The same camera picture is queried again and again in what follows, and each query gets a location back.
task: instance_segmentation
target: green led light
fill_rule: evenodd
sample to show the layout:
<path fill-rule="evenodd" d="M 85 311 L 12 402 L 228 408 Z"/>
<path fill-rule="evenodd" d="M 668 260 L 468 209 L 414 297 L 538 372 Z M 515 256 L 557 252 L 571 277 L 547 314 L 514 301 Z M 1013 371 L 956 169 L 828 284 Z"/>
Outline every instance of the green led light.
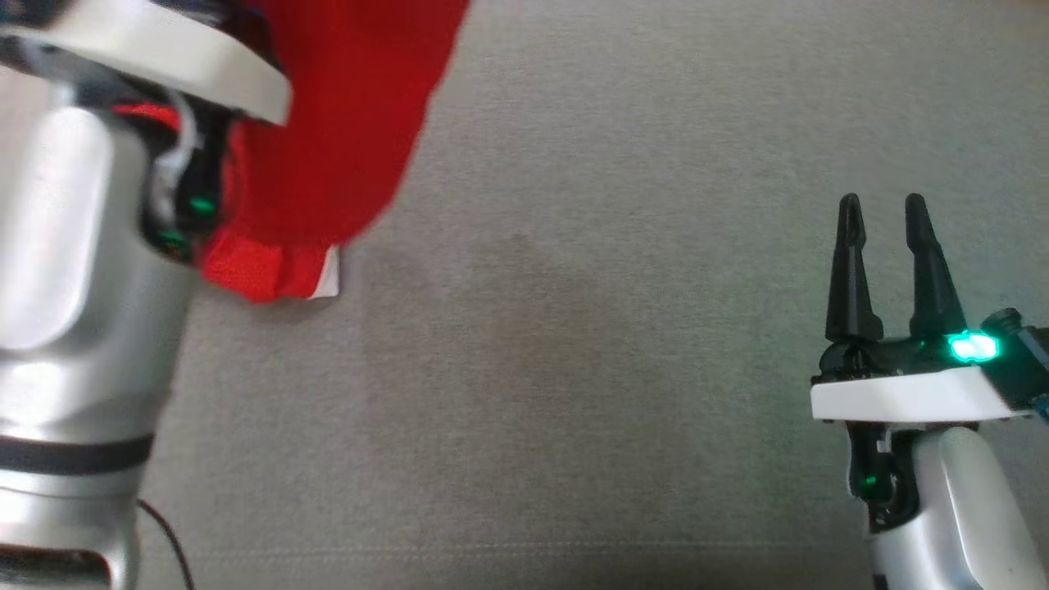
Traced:
<path fill-rule="evenodd" d="M 218 211 L 218 205 L 210 198 L 197 196 L 190 199 L 190 207 L 198 215 L 210 217 Z"/>
<path fill-rule="evenodd" d="M 963 362 L 984 362 L 998 356 L 998 340 L 980 332 L 966 332 L 947 339 L 950 352 Z"/>

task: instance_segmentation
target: red fabric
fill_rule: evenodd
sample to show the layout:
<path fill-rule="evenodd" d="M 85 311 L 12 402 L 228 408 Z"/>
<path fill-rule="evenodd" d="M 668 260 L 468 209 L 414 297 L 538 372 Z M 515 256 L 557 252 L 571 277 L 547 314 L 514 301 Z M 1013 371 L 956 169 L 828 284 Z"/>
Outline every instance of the red fabric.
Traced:
<path fill-rule="evenodd" d="M 313 293 L 327 249 L 391 202 L 468 3 L 261 2 L 295 99 L 286 127 L 232 134 L 208 278 L 254 301 Z"/>

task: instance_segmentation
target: wire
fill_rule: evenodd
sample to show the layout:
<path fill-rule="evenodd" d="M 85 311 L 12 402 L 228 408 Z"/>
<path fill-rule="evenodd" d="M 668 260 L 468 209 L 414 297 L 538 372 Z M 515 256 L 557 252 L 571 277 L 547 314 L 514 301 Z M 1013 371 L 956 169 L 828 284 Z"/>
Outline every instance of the wire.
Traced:
<path fill-rule="evenodd" d="M 156 524 L 164 530 L 164 535 L 168 538 L 171 549 L 175 552 L 175 559 L 178 560 L 178 568 L 183 571 L 183 581 L 186 583 L 186 590 L 196 590 L 196 584 L 193 582 L 193 572 L 190 570 L 190 562 L 186 559 L 186 552 L 183 551 L 183 544 L 178 542 L 178 535 L 175 534 L 175 530 L 160 515 L 160 512 L 150 506 L 145 500 L 138 501 L 138 507 L 156 521 Z"/>

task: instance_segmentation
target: gray surface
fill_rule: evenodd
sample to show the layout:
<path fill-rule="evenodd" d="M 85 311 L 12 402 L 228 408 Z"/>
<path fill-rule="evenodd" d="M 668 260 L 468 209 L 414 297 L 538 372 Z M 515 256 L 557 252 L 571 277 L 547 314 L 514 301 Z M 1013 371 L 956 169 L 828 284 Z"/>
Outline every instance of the gray surface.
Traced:
<path fill-rule="evenodd" d="M 862 588 L 837 198 L 890 329 L 911 191 L 970 320 L 1049 322 L 1047 97 L 1043 0 L 479 0 L 345 295 L 201 293 L 147 496 L 202 588 Z M 1049 553 L 1049 431 L 989 430 Z"/>

